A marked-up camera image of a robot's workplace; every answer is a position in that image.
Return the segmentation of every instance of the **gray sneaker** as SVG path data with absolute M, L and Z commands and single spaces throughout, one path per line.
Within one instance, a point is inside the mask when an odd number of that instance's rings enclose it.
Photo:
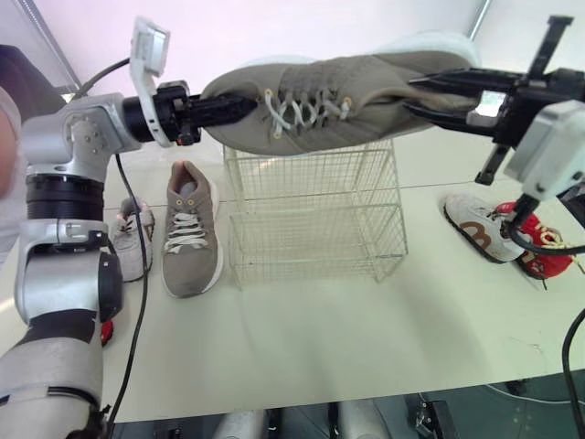
M 173 163 L 166 197 L 165 288 L 179 298 L 205 293 L 223 268 L 214 225 L 217 189 L 191 162 L 178 161 Z
M 361 145 L 430 125 L 403 108 L 415 99 L 441 111 L 468 111 L 475 99 L 410 87 L 429 73 L 477 63 L 473 43 L 450 33 L 406 38 L 384 53 L 309 64 L 271 63 L 233 70 L 203 98 L 225 93 L 258 101 L 241 121 L 206 128 L 224 145 L 262 155 L 295 155 Z

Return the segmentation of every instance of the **sneaker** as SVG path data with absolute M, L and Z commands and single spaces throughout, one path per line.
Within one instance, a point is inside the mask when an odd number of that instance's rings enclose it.
M 408 81 L 467 68 L 473 43 L 451 33 L 414 36 L 386 52 L 312 63 L 270 63 L 233 70 L 211 82 L 202 98 L 226 93 L 259 103 L 237 123 L 207 127 L 224 145 L 260 155 L 295 155 L 361 145 L 430 125 L 403 108 L 414 99 L 440 111 L 469 111 L 477 100 L 424 91 Z
M 148 269 L 153 263 L 153 230 L 154 215 L 150 207 L 137 198 L 140 208 L 140 221 L 144 231 L 144 245 L 146 247 L 146 262 Z M 140 247 L 140 237 L 136 224 L 136 210 L 131 198 L 125 199 L 116 221 L 110 226 L 112 245 L 122 268 L 122 279 L 124 282 L 136 281 L 143 277 L 143 254 Z
M 218 281 L 223 251 L 215 232 L 218 191 L 191 162 L 173 164 L 166 191 L 163 281 L 173 297 L 205 293 Z
M 524 249 L 502 235 L 505 213 L 482 199 L 467 194 L 447 197 L 444 207 L 447 220 L 488 261 L 513 261 Z
M 498 212 L 509 213 L 514 208 L 515 204 L 515 202 L 502 203 L 495 209 Z M 538 219 L 534 213 L 530 214 L 526 219 L 525 223 L 520 227 L 520 231 L 525 233 L 527 240 L 534 245 L 558 249 L 570 247 L 570 244 L 563 242 L 558 230 L 549 228 L 542 224 L 540 219 Z M 576 262 L 580 267 L 579 261 L 577 261 L 575 256 L 556 256 L 529 251 L 523 252 L 522 255 L 516 259 L 516 262 L 524 273 L 538 280 L 558 276 L 567 270 L 567 267 L 569 267 L 572 262 Z

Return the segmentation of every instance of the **person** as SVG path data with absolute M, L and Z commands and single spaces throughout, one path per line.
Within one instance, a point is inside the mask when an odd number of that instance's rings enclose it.
M 63 98 L 18 48 L 0 45 L 0 267 L 26 218 L 27 163 L 18 148 L 21 124 L 63 105 Z

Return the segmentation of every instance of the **brown logo on shoe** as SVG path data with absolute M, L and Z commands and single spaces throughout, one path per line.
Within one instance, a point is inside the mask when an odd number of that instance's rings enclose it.
M 462 222 L 459 227 L 462 229 L 466 229 L 468 227 L 475 227 L 475 234 L 472 235 L 469 233 L 469 236 L 473 238 L 477 245 L 479 245 L 482 249 L 487 249 L 489 245 L 492 243 L 492 239 L 485 233 L 485 227 L 483 224 L 475 221 L 467 221 Z

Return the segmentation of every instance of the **white sneaker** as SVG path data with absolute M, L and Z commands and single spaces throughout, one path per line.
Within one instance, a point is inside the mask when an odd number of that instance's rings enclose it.
M 482 199 L 468 194 L 451 195 L 445 200 L 447 220 L 488 261 L 510 262 L 519 257 L 524 249 L 509 238 L 502 236 L 505 214 L 495 211 Z
M 136 198 L 140 208 L 140 221 L 144 231 L 144 245 L 146 247 L 146 262 L 148 269 L 153 263 L 153 230 L 154 215 L 150 207 L 141 199 Z M 120 206 L 116 221 L 110 226 L 112 245 L 122 268 L 122 279 L 131 282 L 143 277 L 143 256 L 140 249 L 140 237 L 136 225 L 136 212 L 130 198 L 125 199 Z

